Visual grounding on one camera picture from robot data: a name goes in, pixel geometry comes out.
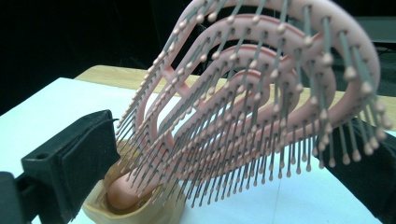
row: dark background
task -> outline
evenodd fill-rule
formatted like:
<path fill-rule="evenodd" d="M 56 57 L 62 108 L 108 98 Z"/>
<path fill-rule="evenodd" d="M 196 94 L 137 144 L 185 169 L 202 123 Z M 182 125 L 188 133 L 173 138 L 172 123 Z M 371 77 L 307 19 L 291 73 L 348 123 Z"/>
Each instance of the dark background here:
<path fill-rule="evenodd" d="M 338 3 L 357 16 L 396 16 L 390 2 Z M 56 78 L 74 78 L 97 64 L 149 68 L 188 3 L 0 0 L 0 115 Z M 391 74 L 393 47 L 386 45 L 381 58 Z"/>

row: hairbrush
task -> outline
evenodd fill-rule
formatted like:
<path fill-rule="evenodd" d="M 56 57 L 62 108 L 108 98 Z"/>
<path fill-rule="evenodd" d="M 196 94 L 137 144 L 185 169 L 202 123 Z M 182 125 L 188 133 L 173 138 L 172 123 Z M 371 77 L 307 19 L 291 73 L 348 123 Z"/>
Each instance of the hairbrush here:
<path fill-rule="evenodd" d="M 243 7 L 249 12 L 242 13 Z M 200 24 L 205 29 L 187 45 Z M 338 101 L 334 54 L 342 59 L 347 84 Z M 203 64 L 196 82 L 186 84 Z M 154 95 L 162 79 L 166 85 Z M 365 120 L 359 127 L 367 155 L 391 127 L 375 93 L 379 80 L 373 43 L 332 1 L 193 0 L 120 119 L 117 141 L 128 150 L 120 162 L 131 171 L 110 186 L 107 198 L 124 209 L 156 187 L 172 185 L 151 201 L 176 194 L 182 199 L 177 203 L 201 205 L 205 196 L 208 203 L 224 199 L 272 180 L 275 172 L 280 178 L 292 169 L 310 171 L 312 157 L 321 168 L 336 165 L 334 153 L 343 155 L 344 164 L 359 161 L 351 120 Z M 309 91 L 305 102 L 302 91 Z M 336 127 L 347 128 L 333 133 Z M 332 136 L 343 132 L 352 148 L 342 137 L 342 147 L 333 146 Z"/>

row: white surface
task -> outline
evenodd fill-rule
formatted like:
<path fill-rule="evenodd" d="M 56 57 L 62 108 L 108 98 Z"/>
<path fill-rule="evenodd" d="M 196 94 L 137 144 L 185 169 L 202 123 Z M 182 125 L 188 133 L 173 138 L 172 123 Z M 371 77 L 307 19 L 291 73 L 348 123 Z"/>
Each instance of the white surface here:
<path fill-rule="evenodd" d="M 22 173 L 21 158 L 75 120 L 109 109 L 115 119 L 133 91 L 59 78 L 0 117 L 0 170 Z M 92 223 L 81 211 L 72 222 Z M 198 223 L 380 223 L 327 170 L 314 163 L 291 178 L 275 178 L 223 201 L 190 208 L 181 224 Z"/>

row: curved brush frame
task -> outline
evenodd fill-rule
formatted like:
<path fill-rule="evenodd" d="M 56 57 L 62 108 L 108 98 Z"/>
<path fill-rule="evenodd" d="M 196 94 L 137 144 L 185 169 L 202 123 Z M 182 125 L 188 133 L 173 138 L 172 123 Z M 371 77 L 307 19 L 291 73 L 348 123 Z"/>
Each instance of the curved brush frame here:
<path fill-rule="evenodd" d="M 241 6 L 257 11 L 239 14 Z M 226 7 L 233 8 L 232 14 L 218 20 Z M 278 11 L 280 18 L 262 15 L 264 8 Z M 287 23 L 287 17 L 301 21 L 303 30 Z M 210 25 L 177 67 L 172 67 L 192 29 L 205 20 Z M 343 58 L 347 82 L 337 102 L 333 51 Z M 187 77 L 210 59 L 209 66 L 189 87 Z M 124 148 L 139 154 L 128 163 L 131 167 L 138 164 L 138 168 L 116 181 L 115 186 L 121 187 L 109 191 L 109 200 L 116 207 L 129 206 L 136 197 L 170 181 L 182 181 L 188 199 L 206 195 L 212 181 L 211 193 L 222 190 L 224 198 L 227 186 L 230 195 L 231 185 L 235 184 L 236 192 L 236 184 L 242 188 L 243 179 L 248 179 L 247 188 L 250 178 L 256 185 L 257 176 L 266 169 L 273 178 L 276 161 L 279 177 L 286 164 L 287 175 L 295 163 L 299 174 L 301 161 L 307 161 L 309 171 L 311 154 L 323 167 L 322 153 L 330 153 L 329 164 L 334 166 L 332 155 L 338 148 L 332 148 L 332 129 L 361 115 L 376 127 L 364 130 L 364 151 L 370 155 L 386 136 L 384 129 L 391 126 L 375 95 L 379 71 L 367 34 L 331 1 L 192 1 L 120 120 L 118 140 L 128 139 Z M 225 75 L 227 82 L 221 86 L 219 79 Z M 300 102 L 304 77 L 309 80 L 310 98 Z M 148 106 L 161 79 L 166 85 Z M 176 94 L 181 98 L 160 119 Z M 294 145 L 297 142 L 302 142 L 298 149 Z M 361 159 L 355 147 L 339 150 L 345 164 L 350 163 L 350 157 Z M 124 202 L 114 202 L 115 195 Z"/>

